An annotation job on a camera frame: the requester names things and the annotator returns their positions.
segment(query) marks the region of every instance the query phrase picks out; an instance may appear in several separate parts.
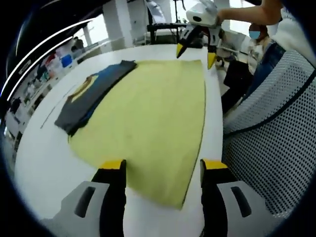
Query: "black strap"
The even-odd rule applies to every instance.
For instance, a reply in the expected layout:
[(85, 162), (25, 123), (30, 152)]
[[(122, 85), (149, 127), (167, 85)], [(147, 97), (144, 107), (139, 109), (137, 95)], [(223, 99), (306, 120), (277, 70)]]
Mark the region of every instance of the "black strap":
[(224, 134), (224, 139), (235, 136), (237, 134), (241, 134), (244, 132), (250, 132), (252, 130), (255, 130), (257, 128), (262, 127), (263, 125), (271, 122), (272, 120), (274, 120), (277, 116), (279, 116), (280, 114), (282, 114), (290, 105), (292, 105), (303, 93), (304, 91), (307, 89), (307, 87), (312, 83), (312, 81), (314, 80), (316, 76), (316, 70), (313, 71), (313, 73), (309, 76), (309, 78), (307, 79), (307, 81), (304, 83), (304, 85), (299, 89), (299, 91), (296, 92), (296, 94), (289, 99), (288, 102), (286, 102), (278, 111), (276, 111), (273, 115), (271, 115), (270, 117), (268, 117), (267, 119), (263, 120), (262, 122), (255, 124), (253, 126), (247, 127), (247, 128), (243, 128), (240, 130), (236, 130), (234, 132), (230, 132), (228, 134)]

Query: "folded shirt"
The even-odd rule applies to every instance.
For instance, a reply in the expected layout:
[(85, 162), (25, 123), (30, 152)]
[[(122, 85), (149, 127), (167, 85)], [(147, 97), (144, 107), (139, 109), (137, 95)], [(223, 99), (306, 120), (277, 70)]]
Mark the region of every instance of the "folded shirt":
[(121, 61), (87, 77), (83, 85), (64, 104), (55, 125), (69, 135), (84, 126), (104, 96), (136, 67), (133, 61)]

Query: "window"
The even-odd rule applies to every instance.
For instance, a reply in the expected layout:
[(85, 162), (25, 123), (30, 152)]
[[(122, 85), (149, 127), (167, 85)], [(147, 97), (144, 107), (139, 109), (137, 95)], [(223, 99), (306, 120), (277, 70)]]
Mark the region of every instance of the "window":
[[(245, 0), (229, 0), (229, 4), (231, 7), (240, 8), (240, 7), (251, 7), (253, 4), (245, 1)], [(240, 32), (246, 36), (249, 36), (249, 22), (242, 21), (230, 21), (230, 29), (232, 31)]]
[[(174, 0), (170, 0), (170, 10), (171, 10), (171, 19), (172, 22), (176, 22), (176, 8), (174, 5), (175, 1)], [(192, 8), (195, 4), (198, 3), (198, 0), (183, 0), (184, 3), (184, 7), (186, 8), (186, 10), (189, 10), (190, 8)], [(183, 23), (183, 19), (185, 19), (186, 21), (187, 19), (187, 15), (186, 15), (186, 10), (183, 9), (182, 6), (182, 2), (181, 1), (176, 1), (177, 4), (177, 13), (178, 13), (178, 19)]]
[(88, 23), (88, 30), (92, 43), (97, 43), (109, 38), (103, 14)]
[(80, 39), (80, 40), (83, 41), (83, 47), (87, 47), (87, 46), (88, 46), (87, 40), (85, 39), (84, 32), (83, 32), (83, 29), (82, 29), (82, 28), (81, 28), (80, 30), (78, 30), (78, 31), (74, 34), (74, 37), (78, 37), (78, 39)]

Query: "black pants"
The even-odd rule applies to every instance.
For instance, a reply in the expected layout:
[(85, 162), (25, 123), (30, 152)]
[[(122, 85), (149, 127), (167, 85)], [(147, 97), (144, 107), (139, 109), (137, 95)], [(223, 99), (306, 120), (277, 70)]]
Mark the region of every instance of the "black pants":
[(248, 64), (232, 61), (227, 69), (224, 84), (229, 90), (222, 96), (222, 109), (225, 114), (238, 100), (244, 96), (251, 85), (253, 75), (249, 72)]

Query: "white table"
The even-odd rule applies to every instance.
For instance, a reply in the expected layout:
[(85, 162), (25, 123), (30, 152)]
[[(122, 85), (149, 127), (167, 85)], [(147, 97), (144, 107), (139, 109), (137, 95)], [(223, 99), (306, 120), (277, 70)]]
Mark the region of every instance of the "white table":
[[(176, 45), (147, 45), (89, 58), (62, 78), (43, 99), (25, 129), (15, 165), (17, 187), (35, 216), (52, 218), (60, 210), (61, 200), (82, 181), (90, 181), (97, 171), (74, 155), (68, 146), (67, 134), (54, 125), (67, 95), (87, 76), (110, 64), (153, 59), (175, 60)], [(125, 237), (198, 237), (203, 229), (199, 160), (221, 159), (223, 118), (215, 66), (210, 71), (206, 69), (206, 48), (188, 49), (181, 57), (181, 60), (196, 59), (202, 60), (205, 72), (206, 118), (184, 206), (181, 211), (161, 207), (127, 187)]]

